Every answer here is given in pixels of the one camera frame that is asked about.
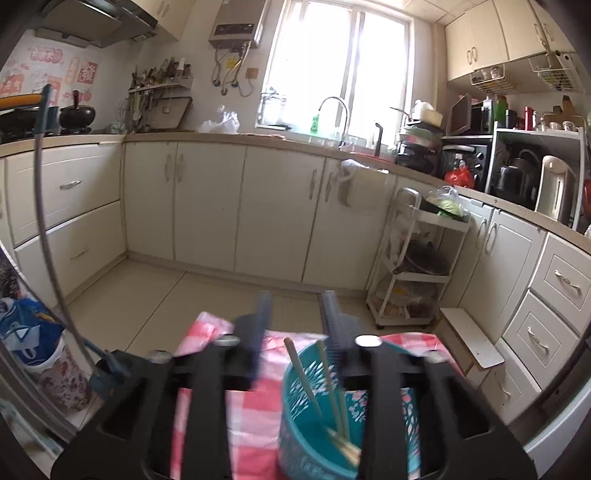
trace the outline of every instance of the faucet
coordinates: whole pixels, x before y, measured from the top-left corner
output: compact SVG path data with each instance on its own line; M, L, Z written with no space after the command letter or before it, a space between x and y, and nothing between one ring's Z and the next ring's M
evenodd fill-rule
M319 112L320 112L320 110L322 110L322 106L324 105L324 103L327 100L330 100L331 98L338 100L343 105L343 107L345 109L345 129L343 130L343 133L340 136L340 143L339 143L339 150L341 150L345 146L345 136L348 135L348 133L349 133L349 120L350 120L349 107L347 106L347 104L345 103L345 101L341 97L330 96L330 97L327 97L324 100L322 100L322 103L320 104L320 107L318 108Z

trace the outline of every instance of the green bottle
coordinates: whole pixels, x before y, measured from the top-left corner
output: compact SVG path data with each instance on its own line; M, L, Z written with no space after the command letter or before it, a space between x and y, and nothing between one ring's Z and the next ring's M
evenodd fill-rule
M314 118L312 119L312 126L310 127L310 133L317 135L318 134L318 121L320 120L320 112L316 113Z

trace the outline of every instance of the tiled floor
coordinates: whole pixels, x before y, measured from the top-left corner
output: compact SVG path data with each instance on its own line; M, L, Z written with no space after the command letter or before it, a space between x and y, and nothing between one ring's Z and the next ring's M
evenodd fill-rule
M263 289L127 259L76 298L70 312L80 333L101 348L144 356L155 349L174 352L201 312L233 320L254 311ZM271 329L322 333L316 294L272 294ZM366 333L377 332L363 299L341 298L340 306L361 319Z

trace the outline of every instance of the range hood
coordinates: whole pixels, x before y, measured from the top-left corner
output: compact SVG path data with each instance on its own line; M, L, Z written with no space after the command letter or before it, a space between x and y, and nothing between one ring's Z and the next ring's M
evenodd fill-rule
M37 37L77 47L105 48L155 35L157 20L132 0L52 0L41 14Z

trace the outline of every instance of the black pot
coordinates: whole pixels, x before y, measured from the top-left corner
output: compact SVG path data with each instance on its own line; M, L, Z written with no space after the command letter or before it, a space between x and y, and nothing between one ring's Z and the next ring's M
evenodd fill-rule
M95 121L96 111L94 107L78 104L80 99L80 92L78 90L74 90L72 95L74 97L74 105L61 109L60 125L62 128L68 130L86 128Z

